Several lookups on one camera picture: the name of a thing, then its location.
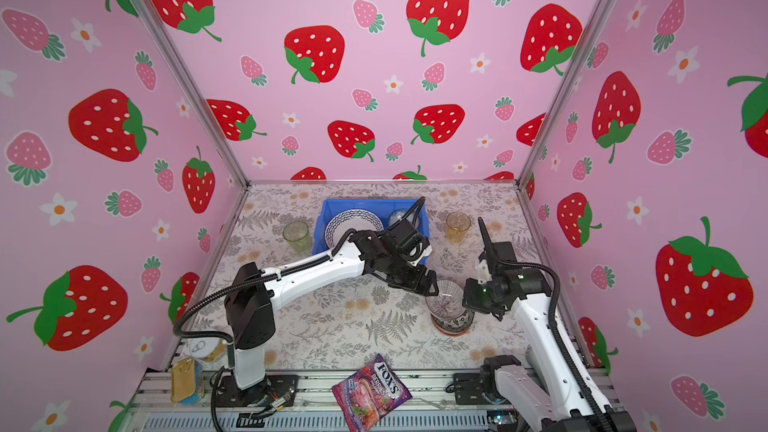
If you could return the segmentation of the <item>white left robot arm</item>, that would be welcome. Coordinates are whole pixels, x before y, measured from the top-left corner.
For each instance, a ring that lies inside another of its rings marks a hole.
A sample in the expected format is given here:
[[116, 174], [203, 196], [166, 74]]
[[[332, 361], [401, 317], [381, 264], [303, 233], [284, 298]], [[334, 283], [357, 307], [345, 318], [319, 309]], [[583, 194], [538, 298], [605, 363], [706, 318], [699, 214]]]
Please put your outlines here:
[[372, 275], [388, 287], [435, 296], [436, 273], [421, 261], [432, 252], [429, 239], [400, 220], [382, 231], [347, 230], [330, 250], [279, 267], [240, 268], [224, 296], [233, 337], [228, 353], [238, 393], [266, 394], [267, 343], [276, 334], [275, 313], [292, 301], [333, 283]]

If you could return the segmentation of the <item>purple Fox's candy bag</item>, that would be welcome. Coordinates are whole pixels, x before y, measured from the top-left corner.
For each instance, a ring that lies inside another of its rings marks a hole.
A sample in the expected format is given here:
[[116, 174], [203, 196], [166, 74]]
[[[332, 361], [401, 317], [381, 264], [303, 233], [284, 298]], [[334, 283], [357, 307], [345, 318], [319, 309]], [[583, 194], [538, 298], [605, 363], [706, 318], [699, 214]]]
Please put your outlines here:
[[369, 431], [381, 419], [413, 398], [386, 359], [375, 359], [332, 387], [350, 431]]

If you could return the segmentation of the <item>amber glass cup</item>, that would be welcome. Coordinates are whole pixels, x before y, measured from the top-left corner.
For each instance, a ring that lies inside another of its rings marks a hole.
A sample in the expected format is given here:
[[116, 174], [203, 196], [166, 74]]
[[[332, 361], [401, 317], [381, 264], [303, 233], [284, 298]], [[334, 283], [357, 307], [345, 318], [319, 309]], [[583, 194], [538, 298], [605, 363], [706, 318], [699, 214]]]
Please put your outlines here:
[[460, 244], [472, 225], [471, 218], [459, 211], [450, 212], [445, 219], [445, 236], [453, 244]]

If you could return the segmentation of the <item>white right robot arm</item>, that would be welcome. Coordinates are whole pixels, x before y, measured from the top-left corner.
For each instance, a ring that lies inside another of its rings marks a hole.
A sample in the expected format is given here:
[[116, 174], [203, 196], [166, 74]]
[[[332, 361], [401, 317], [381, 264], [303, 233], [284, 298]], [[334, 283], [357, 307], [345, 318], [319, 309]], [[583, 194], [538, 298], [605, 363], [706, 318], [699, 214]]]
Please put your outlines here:
[[518, 261], [509, 242], [485, 243], [478, 265], [490, 279], [467, 280], [463, 306], [499, 320], [511, 315], [537, 376], [532, 379], [515, 357], [489, 359], [480, 373], [484, 394], [509, 402], [533, 431], [634, 431], [629, 413], [610, 404], [561, 323], [557, 273]]

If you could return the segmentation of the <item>blue floral bowl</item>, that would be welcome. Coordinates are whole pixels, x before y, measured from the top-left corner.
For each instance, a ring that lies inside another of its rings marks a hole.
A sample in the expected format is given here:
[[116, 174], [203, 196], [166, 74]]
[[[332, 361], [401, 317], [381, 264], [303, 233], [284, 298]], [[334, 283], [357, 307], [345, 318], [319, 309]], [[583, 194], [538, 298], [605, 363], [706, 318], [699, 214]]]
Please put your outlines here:
[[388, 217], [388, 226], [392, 227], [399, 221], [405, 221], [418, 228], [420, 219], [417, 213], [409, 212], [407, 209], [397, 209]]

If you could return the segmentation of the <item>green glass cup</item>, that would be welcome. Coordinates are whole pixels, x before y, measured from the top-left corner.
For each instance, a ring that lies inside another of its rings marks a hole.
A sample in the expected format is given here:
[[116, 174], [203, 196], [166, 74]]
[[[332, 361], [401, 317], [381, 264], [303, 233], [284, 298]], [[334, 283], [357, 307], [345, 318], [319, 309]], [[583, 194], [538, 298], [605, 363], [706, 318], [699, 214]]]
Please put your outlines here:
[[288, 223], [282, 230], [283, 239], [297, 253], [312, 251], [313, 241], [309, 226], [303, 221]]

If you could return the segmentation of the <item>black leaf pattern pink bowl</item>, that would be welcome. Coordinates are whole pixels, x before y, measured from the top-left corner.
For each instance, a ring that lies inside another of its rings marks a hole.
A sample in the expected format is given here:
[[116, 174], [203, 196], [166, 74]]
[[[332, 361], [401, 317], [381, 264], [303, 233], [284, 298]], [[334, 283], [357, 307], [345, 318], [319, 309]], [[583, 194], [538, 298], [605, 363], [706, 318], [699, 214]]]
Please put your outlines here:
[[474, 317], [474, 311], [465, 310], [460, 316], [453, 319], [445, 319], [432, 314], [431, 321], [439, 332], [448, 336], [461, 336], [469, 331]]

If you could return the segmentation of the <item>aluminium corner post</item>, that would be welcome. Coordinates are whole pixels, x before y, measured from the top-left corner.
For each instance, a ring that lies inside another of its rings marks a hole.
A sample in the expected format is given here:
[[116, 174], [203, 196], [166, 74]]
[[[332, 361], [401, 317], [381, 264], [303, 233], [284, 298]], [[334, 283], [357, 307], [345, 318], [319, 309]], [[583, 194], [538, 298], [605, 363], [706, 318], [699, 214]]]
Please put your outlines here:
[[519, 191], [522, 191], [525, 188], [530, 176], [534, 173], [534, 169], [542, 155], [544, 147], [547, 145], [549, 137], [555, 129], [559, 117], [572, 95], [576, 80], [580, 77], [585, 67], [588, 53], [602, 33], [617, 1], [618, 0], [595, 1], [591, 15], [584, 25], [581, 39], [576, 46], [573, 56], [568, 61], [568, 67], [565, 69], [564, 76], [561, 79], [550, 107], [545, 114], [543, 124], [534, 141], [533, 148], [531, 149], [529, 157], [517, 179], [517, 188]]
[[157, 14], [151, 0], [130, 1], [134, 5], [138, 16], [145, 25], [155, 45], [161, 52], [163, 59], [172, 72], [184, 97], [194, 109], [198, 120], [205, 129], [210, 141], [235, 179], [235, 182], [240, 189], [247, 190], [250, 185], [250, 180], [247, 178], [243, 168], [229, 146], [227, 139], [220, 130], [210, 107], [195, 82], [193, 75], [190, 73], [189, 68], [184, 62], [183, 56], [180, 54], [172, 38], [166, 31], [166, 24]]

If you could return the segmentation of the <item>aluminium corner post left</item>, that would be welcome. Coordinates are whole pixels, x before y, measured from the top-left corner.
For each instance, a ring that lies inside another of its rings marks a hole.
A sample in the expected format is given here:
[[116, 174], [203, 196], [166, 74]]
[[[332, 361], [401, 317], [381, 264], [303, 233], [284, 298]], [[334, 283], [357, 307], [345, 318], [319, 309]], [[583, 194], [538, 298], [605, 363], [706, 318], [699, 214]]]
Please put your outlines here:
[[198, 120], [205, 129], [210, 141], [235, 179], [235, 182], [240, 189], [247, 190], [250, 185], [250, 180], [247, 178], [243, 168], [229, 146], [227, 139], [220, 130], [210, 107], [195, 82], [193, 75], [190, 73], [189, 68], [184, 62], [183, 56], [180, 54], [172, 38], [166, 31], [166, 24], [157, 14], [151, 0], [130, 1], [134, 5], [138, 16], [145, 25], [155, 45], [161, 52], [163, 59], [172, 72], [184, 97], [194, 109]]

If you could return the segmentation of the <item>zigzag rim white plate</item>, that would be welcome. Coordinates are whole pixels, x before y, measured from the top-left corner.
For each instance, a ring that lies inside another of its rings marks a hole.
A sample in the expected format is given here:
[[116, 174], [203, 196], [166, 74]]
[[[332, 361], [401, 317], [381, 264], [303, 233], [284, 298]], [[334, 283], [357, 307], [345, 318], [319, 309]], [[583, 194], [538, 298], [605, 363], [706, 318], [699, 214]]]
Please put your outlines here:
[[333, 249], [349, 229], [382, 231], [384, 226], [382, 221], [368, 210], [350, 209], [343, 211], [332, 217], [325, 227], [324, 239], [327, 247]]

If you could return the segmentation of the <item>blue plastic bin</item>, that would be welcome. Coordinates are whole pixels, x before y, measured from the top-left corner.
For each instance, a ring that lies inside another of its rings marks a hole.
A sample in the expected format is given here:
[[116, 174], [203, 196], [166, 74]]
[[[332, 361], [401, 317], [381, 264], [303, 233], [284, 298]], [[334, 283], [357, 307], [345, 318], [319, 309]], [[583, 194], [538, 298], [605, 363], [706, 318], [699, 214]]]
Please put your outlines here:
[[333, 249], [350, 228], [382, 231], [394, 224], [396, 212], [405, 213], [416, 202], [416, 198], [327, 199], [316, 221], [312, 254]]

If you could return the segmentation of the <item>tin can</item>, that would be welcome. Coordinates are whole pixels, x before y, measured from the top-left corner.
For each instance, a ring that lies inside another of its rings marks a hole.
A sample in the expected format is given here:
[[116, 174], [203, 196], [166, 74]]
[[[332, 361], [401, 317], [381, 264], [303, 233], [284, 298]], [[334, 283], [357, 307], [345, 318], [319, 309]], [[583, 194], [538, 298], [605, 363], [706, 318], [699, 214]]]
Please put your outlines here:
[[227, 344], [215, 337], [191, 339], [188, 343], [188, 354], [202, 362], [215, 362], [227, 354]]

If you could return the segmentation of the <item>aluminium corner post right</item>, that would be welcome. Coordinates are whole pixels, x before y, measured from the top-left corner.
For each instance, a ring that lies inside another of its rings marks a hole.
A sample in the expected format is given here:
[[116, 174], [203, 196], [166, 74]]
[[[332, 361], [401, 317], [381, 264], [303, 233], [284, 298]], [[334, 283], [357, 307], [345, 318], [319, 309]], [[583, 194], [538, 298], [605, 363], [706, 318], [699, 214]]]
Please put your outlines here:
[[572, 95], [576, 80], [580, 77], [585, 67], [588, 53], [602, 33], [617, 1], [618, 0], [595, 1], [591, 15], [584, 25], [581, 39], [576, 46], [573, 56], [568, 61], [568, 67], [565, 69], [564, 76], [561, 79], [550, 107], [545, 114], [543, 124], [534, 141], [533, 148], [531, 149], [529, 157], [517, 179], [517, 188], [519, 191], [522, 191], [525, 188], [530, 176], [534, 173], [534, 169], [542, 155], [544, 147], [547, 145], [549, 137], [555, 129], [559, 117]]

